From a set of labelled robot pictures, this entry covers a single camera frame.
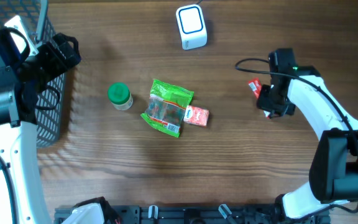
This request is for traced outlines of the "green snack bag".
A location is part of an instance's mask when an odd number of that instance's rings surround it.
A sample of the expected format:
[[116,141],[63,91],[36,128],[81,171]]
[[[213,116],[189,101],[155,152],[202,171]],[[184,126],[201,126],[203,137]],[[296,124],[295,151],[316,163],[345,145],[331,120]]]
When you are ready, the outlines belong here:
[[193,96],[193,91],[154,80],[148,107],[141,117],[152,128],[178,138],[186,107]]

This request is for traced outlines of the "green lid jar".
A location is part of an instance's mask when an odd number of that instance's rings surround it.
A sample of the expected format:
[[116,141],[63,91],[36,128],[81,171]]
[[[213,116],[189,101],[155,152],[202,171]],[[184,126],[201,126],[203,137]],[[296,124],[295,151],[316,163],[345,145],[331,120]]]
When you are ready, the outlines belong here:
[[133,97],[125,83],[113,83],[108,89],[108,98],[115,109],[128,110],[133,104]]

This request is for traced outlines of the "red stick sachet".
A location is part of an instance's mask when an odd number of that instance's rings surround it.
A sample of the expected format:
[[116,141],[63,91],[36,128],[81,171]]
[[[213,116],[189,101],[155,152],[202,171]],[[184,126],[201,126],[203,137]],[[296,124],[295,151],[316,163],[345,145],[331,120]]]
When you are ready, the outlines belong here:
[[260,92],[262,90],[261,82],[258,78],[253,78],[251,81],[248,82],[253,94],[255,95],[256,99],[259,98]]

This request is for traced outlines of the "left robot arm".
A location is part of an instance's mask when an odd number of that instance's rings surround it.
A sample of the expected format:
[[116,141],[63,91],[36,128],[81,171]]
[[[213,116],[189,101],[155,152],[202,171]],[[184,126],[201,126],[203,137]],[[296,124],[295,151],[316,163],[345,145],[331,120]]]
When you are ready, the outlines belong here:
[[80,63],[78,41],[56,34],[34,45],[21,17],[0,29],[0,223],[50,223],[37,162],[37,117],[58,107],[39,95],[60,92],[50,82]]

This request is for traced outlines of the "small red tissue pack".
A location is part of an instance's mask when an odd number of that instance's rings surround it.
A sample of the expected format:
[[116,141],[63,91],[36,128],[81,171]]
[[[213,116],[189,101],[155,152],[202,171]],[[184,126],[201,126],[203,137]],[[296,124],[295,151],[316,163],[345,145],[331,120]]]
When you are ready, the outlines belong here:
[[209,118],[208,110],[196,106],[188,105],[186,107],[183,120],[188,124],[194,124],[197,126],[205,127],[207,126],[208,118]]

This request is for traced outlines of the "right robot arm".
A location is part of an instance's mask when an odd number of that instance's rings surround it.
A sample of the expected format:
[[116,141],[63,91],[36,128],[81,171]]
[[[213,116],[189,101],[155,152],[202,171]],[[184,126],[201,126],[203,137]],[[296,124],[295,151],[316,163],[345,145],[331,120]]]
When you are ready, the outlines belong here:
[[308,181],[279,197],[283,220],[302,222],[349,202],[357,202],[352,212],[358,212],[358,120],[332,96],[317,69],[296,63],[292,49],[274,50],[266,63],[271,81],[262,86],[257,107],[269,118],[299,109],[318,138]]

